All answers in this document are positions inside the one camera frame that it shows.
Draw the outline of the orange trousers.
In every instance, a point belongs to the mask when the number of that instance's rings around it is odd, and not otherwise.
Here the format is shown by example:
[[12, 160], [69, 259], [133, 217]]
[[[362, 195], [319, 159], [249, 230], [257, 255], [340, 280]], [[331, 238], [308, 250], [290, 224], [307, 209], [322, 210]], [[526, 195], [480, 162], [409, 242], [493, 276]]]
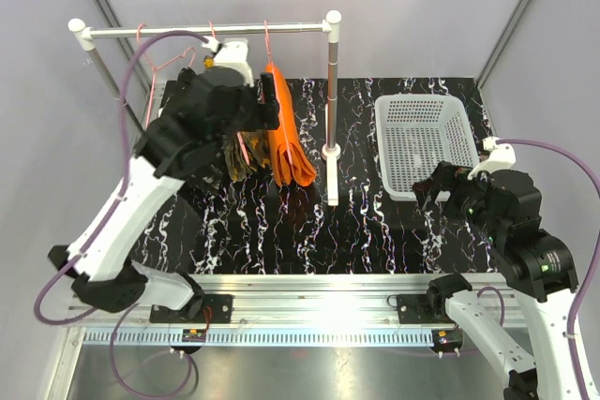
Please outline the orange trousers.
[[277, 130], [267, 132], [275, 182], [278, 186], [296, 183], [307, 187], [315, 181], [316, 171], [299, 140], [290, 88], [285, 77], [274, 64], [267, 64], [265, 72], [274, 75], [277, 101], [280, 106], [281, 126]]

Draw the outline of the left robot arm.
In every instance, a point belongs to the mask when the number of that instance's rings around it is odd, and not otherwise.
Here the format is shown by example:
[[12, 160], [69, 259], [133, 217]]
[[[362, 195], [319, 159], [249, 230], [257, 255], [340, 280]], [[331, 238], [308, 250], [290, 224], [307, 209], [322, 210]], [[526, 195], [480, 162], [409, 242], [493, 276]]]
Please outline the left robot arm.
[[134, 304], [165, 307], [183, 322], [200, 317], [204, 292], [184, 273], [166, 273], [129, 252], [157, 211], [184, 185], [214, 189], [223, 178], [225, 149], [238, 132], [279, 126], [276, 83], [269, 72], [247, 85], [240, 72], [189, 68], [167, 84], [160, 115], [137, 141], [127, 171], [93, 223], [48, 255], [84, 304], [109, 313]]

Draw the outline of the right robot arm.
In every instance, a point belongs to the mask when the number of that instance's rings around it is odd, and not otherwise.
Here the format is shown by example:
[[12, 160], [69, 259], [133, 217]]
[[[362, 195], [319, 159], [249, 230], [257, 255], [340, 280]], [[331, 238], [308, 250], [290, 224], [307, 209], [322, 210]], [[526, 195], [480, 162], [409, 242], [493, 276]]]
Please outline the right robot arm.
[[452, 320], [500, 378], [505, 399], [596, 399], [585, 352], [577, 347], [571, 315], [578, 277], [573, 256], [541, 229], [542, 195], [517, 170], [482, 172], [440, 163], [413, 185], [420, 208], [446, 192], [444, 216], [466, 220], [491, 245], [491, 257], [512, 289], [525, 319], [531, 350], [523, 349], [480, 303], [461, 274], [430, 281], [425, 300], [434, 320]]

